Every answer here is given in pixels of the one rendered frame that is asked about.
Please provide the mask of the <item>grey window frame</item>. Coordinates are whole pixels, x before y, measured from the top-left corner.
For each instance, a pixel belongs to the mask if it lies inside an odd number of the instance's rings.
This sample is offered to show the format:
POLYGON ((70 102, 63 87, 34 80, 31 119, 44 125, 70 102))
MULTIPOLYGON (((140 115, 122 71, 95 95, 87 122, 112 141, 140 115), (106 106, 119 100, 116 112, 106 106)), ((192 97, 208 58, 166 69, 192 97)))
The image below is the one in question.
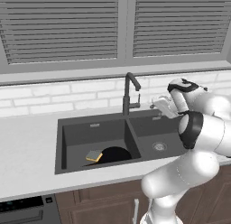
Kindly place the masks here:
POLYGON ((10 64, 0 39, 0 85, 123 77, 127 72, 150 75, 231 68, 231 24, 220 53, 135 57, 134 15, 135 0, 118 0, 117 57, 114 59, 10 64))

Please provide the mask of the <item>yellow and grey sponge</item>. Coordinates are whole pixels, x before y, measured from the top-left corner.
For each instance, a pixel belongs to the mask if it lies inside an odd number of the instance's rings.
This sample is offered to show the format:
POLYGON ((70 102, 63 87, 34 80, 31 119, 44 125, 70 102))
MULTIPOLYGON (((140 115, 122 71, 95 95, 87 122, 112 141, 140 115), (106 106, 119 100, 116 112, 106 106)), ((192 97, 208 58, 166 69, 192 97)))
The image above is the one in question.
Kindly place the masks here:
POLYGON ((90 161, 90 162, 98 162, 99 159, 102 157, 102 152, 100 150, 91 150, 87 156, 86 156, 86 160, 90 161))

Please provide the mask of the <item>brown cupboard door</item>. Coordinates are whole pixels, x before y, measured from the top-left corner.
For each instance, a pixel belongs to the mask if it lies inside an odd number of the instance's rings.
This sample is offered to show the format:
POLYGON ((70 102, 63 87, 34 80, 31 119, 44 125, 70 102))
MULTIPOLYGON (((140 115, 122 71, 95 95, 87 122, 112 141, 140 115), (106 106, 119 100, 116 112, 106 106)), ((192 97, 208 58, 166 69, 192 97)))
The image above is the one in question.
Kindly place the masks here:
POLYGON ((139 199, 137 221, 148 208, 140 180, 65 191, 55 197, 61 224, 133 224, 134 199, 139 199))
POLYGON ((183 224, 231 224, 231 165, 223 165, 211 181, 189 189, 176 213, 183 224))

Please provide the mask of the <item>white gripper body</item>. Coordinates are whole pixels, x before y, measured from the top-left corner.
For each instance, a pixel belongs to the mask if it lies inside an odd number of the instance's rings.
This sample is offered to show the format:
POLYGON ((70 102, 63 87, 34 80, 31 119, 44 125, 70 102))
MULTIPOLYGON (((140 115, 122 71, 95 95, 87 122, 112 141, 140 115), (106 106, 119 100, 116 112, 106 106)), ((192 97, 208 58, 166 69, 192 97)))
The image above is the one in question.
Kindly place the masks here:
POLYGON ((152 98, 152 105, 157 107, 167 118, 173 119, 179 115, 172 100, 165 96, 152 98))

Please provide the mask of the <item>black tap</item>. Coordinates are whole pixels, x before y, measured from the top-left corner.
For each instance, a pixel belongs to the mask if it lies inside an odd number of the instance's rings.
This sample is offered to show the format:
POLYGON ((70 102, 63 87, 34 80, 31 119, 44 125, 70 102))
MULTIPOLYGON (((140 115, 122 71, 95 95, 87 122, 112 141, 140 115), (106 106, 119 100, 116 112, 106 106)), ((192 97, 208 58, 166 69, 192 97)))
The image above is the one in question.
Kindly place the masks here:
POLYGON ((129 111, 132 108, 139 108, 141 106, 140 101, 137 101, 136 103, 130 102, 130 83, 133 83, 134 88, 136 91, 139 91, 141 89, 141 85, 138 82, 138 80, 135 78, 134 74, 132 72, 127 72, 125 75, 125 94, 123 97, 123 115, 128 116, 129 111))

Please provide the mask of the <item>dark grey double sink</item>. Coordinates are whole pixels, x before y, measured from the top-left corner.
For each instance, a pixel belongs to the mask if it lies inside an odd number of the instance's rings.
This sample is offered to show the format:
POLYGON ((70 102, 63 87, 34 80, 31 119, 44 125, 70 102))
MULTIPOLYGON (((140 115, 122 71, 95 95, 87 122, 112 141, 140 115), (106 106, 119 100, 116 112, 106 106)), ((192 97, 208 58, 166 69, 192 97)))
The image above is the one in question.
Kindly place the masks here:
POLYGON ((158 109, 58 121, 55 173, 73 173, 119 164, 177 157, 186 153, 178 136, 179 117, 169 119, 158 109), (120 146, 130 160, 88 166, 91 150, 120 146))

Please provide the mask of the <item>grey window blind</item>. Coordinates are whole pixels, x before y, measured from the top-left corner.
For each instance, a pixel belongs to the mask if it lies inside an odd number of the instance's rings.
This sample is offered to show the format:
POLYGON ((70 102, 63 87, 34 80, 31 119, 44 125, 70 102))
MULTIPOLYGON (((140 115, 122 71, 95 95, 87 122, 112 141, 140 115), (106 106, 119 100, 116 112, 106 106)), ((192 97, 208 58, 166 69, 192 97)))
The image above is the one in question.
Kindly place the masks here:
POLYGON ((135 0, 135 57, 222 52, 231 0, 135 0))
POLYGON ((0 0, 10 64, 114 59, 118 0, 0 0))

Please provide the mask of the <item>grey dishwasher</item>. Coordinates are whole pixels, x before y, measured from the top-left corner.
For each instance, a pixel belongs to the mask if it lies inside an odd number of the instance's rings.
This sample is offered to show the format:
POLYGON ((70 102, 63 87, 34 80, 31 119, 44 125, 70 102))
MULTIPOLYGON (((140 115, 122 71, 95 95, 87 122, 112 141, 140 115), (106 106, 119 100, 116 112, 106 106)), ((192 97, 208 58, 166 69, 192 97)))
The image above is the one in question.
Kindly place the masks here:
POLYGON ((55 196, 0 202, 0 224, 61 224, 55 196))

